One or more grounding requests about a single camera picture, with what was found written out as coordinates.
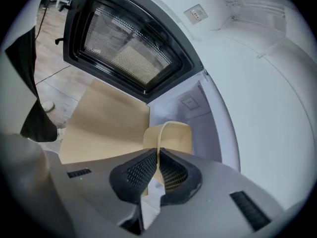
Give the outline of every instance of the black cable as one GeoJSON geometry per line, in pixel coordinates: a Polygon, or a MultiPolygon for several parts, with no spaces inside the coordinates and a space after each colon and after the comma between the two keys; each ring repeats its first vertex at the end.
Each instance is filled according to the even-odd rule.
{"type": "Polygon", "coordinates": [[[35,85],[38,85],[39,83],[43,82],[44,80],[48,79],[49,77],[54,76],[55,74],[57,74],[57,73],[61,72],[62,70],[66,69],[66,68],[68,68],[68,67],[70,67],[70,65],[69,65],[69,66],[66,66],[65,68],[60,69],[59,71],[55,72],[54,74],[52,74],[52,75],[50,75],[50,76],[48,76],[48,77],[46,77],[46,78],[44,78],[44,79],[40,80],[40,81],[39,81],[39,82],[37,82],[35,85]]]}
{"type": "Polygon", "coordinates": [[[35,37],[35,40],[38,38],[38,35],[40,34],[40,30],[41,30],[41,27],[42,27],[42,24],[43,24],[43,21],[44,21],[44,18],[45,18],[45,14],[46,14],[47,9],[48,9],[48,6],[45,6],[43,18],[42,18],[42,21],[41,21],[41,23],[40,23],[39,31],[38,31],[38,34],[37,34],[36,37],[35,37]]]}

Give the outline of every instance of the vent grille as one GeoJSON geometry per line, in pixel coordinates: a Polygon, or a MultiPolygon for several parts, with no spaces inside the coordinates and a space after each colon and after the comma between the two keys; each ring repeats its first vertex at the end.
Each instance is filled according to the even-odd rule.
{"type": "Polygon", "coordinates": [[[69,178],[75,178],[75,177],[83,176],[89,173],[91,173],[90,169],[81,169],[77,171],[68,172],[67,174],[69,178]]]}
{"type": "Polygon", "coordinates": [[[84,50],[145,88],[179,65],[162,41],[102,4],[93,14],[84,50]]]}
{"type": "Polygon", "coordinates": [[[230,197],[238,206],[244,217],[254,231],[260,230],[270,223],[269,218],[243,191],[230,194],[230,197]]]}
{"type": "Polygon", "coordinates": [[[141,193],[146,189],[157,168],[157,155],[151,154],[147,158],[127,169],[127,181],[141,193]]]}
{"type": "Polygon", "coordinates": [[[187,170],[165,154],[160,155],[160,172],[164,179],[166,193],[178,188],[187,179],[187,170]]]}
{"type": "Polygon", "coordinates": [[[198,85],[198,88],[199,88],[200,92],[202,93],[203,97],[205,98],[205,100],[208,103],[207,96],[205,94],[205,91],[203,90],[203,87],[201,85],[198,85]]]}

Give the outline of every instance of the white plastic panel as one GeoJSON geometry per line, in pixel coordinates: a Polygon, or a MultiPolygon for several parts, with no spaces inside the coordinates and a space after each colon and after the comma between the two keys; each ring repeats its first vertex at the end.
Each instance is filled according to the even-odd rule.
{"type": "MultiPolygon", "coordinates": [[[[224,147],[220,145],[216,121],[212,115],[207,96],[204,93],[205,89],[202,86],[202,82],[204,82],[204,86],[210,95],[210,91],[212,91],[211,82],[205,82],[206,79],[201,74],[196,75],[194,78],[196,79],[195,82],[190,82],[193,80],[192,78],[187,84],[182,83],[171,90],[168,95],[161,96],[149,104],[150,126],[159,125],[169,120],[186,123],[190,125],[192,130],[193,155],[223,162],[221,151],[224,147]],[[190,100],[190,104],[186,105],[183,100],[190,100]]],[[[235,170],[239,170],[239,163],[236,161],[239,159],[237,151],[224,152],[224,154],[227,157],[223,163],[229,164],[235,170]]]]}
{"type": "Polygon", "coordinates": [[[269,50],[264,58],[276,67],[298,95],[317,143],[317,64],[289,39],[269,50]]]}
{"type": "Polygon", "coordinates": [[[285,8],[286,36],[301,47],[317,63],[317,42],[303,16],[295,10],[285,8]]]}
{"type": "Polygon", "coordinates": [[[315,181],[314,139],[290,84],[252,49],[220,33],[194,47],[230,113],[241,173],[284,208],[304,199],[315,181]]]}
{"type": "Polygon", "coordinates": [[[223,164],[240,171],[240,158],[237,138],[228,113],[227,107],[214,84],[213,80],[208,77],[208,81],[201,81],[205,95],[210,104],[215,127],[218,133],[218,139],[221,150],[221,161],[223,164]]]}
{"type": "Polygon", "coordinates": [[[284,34],[272,29],[255,24],[231,21],[223,26],[221,35],[248,46],[256,51],[258,55],[268,51],[272,46],[285,39],[284,34]]]}
{"type": "Polygon", "coordinates": [[[167,14],[174,19],[176,23],[182,22],[190,31],[194,38],[199,37],[203,33],[219,29],[231,12],[226,6],[224,0],[153,0],[158,5],[162,1],[165,6],[161,6],[167,14]],[[200,4],[203,10],[207,13],[208,18],[193,25],[187,16],[184,14],[188,9],[200,4]]]}

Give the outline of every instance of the black mesh vent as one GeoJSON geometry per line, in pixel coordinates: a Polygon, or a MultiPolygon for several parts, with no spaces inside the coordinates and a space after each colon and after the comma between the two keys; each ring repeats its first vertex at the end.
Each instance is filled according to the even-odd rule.
{"type": "Polygon", "coordinates": [[[159,169],[164,179],[166,193],[182,185],[188,177],[187,170],[167,155],[160,156],[159,169]]]}
{"type": "Polygon", "coordinates": [[[247,219],[254,231],[260,230],[270,223],[269,218],[260,210],[251,198],[243,191],[230,194],[244,217],[247,219]]]}
{"type": "Polygon", "coordinates": [[[74,177],[79,177],[79,176],[83,176],[86,174],[91,173],[90,169],[81,169],[81,170],[77,170],[77,171],[72,171],[72,172],[68,172],[68,176],[69,178],[74,178],[74,177]]]}
{"type": "Polygon", "coordinates": [[[157,150],[150,149],[117,167],[109,176],[116,195],[123,201],[140,204],[141,195],[157,169],[157,150]]]}
{"type": "Polygon", "coordinates": [[[131,21],[124,12],[96,5],[84,43],[86,51],[144,88],[179,67],[172,50],[141,23],[131,21]]]}
{"type": "Polygon", "coordinates": [[[125,176],[132,186],[143,192],[152,179],[156,168],[157,157],[156,154],[152,154],[128,168],[125,172],[125,176]]]}

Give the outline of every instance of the small white object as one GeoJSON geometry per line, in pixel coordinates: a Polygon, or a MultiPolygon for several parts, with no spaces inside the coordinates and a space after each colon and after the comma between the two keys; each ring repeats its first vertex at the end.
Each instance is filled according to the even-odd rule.
{"type": "Polygon", "coordinates": [[[57,129],[57,139],[56,140],[63,140],[65,132],[66,132],[66,128],[57,129]]]}
{"type": "Polygon", "coordinates": [[[45,101],[41,103],[41,105],[46,113],[52,111],[55,108],[55,104],[53,101],[45,101]]]}
{"type": "Polygon", "coordinates": [[[148,184],[149,195],[141,198],[144,229],[148,229],[160,212],[160,198],[165,195],[165,187],[152,178],[148,184]]]}

